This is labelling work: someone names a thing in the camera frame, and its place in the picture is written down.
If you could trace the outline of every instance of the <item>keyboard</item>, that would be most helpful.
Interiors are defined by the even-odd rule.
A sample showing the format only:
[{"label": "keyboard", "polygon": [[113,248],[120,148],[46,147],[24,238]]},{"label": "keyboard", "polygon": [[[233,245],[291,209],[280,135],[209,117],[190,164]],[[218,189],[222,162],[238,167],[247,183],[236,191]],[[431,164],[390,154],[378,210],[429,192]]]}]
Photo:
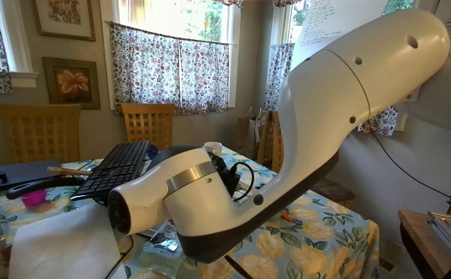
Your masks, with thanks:
[{"label": "keyboard", "polygon": [[96,198],[105,202],[111,189],[139,177],[150,141],[121,143],[93,169],[71,196],[71,201]]}]

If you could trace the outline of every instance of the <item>tablecloth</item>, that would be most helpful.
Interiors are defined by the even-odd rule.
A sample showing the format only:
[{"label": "tablecloth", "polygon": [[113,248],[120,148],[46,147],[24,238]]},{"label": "tablecloth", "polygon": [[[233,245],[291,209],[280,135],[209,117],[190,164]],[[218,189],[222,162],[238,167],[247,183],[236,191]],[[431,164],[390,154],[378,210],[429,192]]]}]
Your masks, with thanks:
[{"label": "tablecloth", "polygon": [[[254,170],[254,186],[265,184],[276,173],[240,154],[224,148],[227,166],[246,162]],[[83,168],[94,168],[95,160]],[[78,169],[87,162],[63,165]],[[242,166],[241,182],[249,185],[251,174]],[[74,186],[49,189],[47,203],[25,208],[20,199],[10,201],[0,196],[0,222],[4,238],[12,242],[21,226],[91,203],[92,200],[70,201]],[[273,217],[240,242],[230,254],[255,279],[370,279],[378,278],[379,229],[371,220],[352,212],[315,192],[308,191],[284,211],[293,221]],[[133,236],[134,248],[124,259],[128,277],[139,278],[148,270],[140,262],[145,240]],[[129,237],[117,242],[121,253],[130,247]],[[7,278],[8,262],[0,256],[0,276]],[[224,258],[209,265],[184,258],[178,278],[241,279],[242,276]]]}]

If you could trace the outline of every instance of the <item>picture frame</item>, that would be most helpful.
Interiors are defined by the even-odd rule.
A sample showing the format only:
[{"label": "picture frame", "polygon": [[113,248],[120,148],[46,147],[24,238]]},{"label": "picture frame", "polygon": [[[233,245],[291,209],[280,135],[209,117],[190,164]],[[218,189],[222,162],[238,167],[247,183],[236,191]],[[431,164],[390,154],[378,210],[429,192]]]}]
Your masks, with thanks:
[{"label": "picture frame", "polygon": [[50,104],[80,104],[99,110],[100,91],[96,62],[43,57]]},{"label": "picture frame", "polygon": [[31,0],[38,34],[96,41],[91,0]]}]

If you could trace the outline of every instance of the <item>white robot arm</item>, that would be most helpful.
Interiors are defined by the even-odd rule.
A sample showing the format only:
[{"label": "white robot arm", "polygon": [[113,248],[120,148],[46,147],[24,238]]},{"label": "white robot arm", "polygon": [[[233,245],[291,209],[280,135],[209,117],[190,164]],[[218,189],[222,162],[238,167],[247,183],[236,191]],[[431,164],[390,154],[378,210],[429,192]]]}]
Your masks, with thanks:
[{"label": "white robot arm", "polygon": [[420,10],[397,11],[353,30],[284,81],[284,164],[257,193],[237,205],[203,148],[175,146],[157,155],[144,176],[110,192],[112,224],[131,234],[171,217],[187,256],[217,260],[325,177],[348,133],[406,100],[442,67],[449,48],[442,22]]}]

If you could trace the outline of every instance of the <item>screw hole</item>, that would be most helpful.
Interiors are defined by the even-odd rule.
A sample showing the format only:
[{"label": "screw hole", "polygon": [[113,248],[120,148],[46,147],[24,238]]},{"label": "screw hole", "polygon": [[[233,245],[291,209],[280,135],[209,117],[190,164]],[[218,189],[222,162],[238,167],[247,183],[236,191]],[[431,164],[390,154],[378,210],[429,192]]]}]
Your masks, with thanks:
[{"label": "screw hole", "polygon": [[414,49],[418,48],[418,42],[417,39],[415,39],[415,37],[410,36],[410,35],[406,35],[405,36],[406,42]]}]

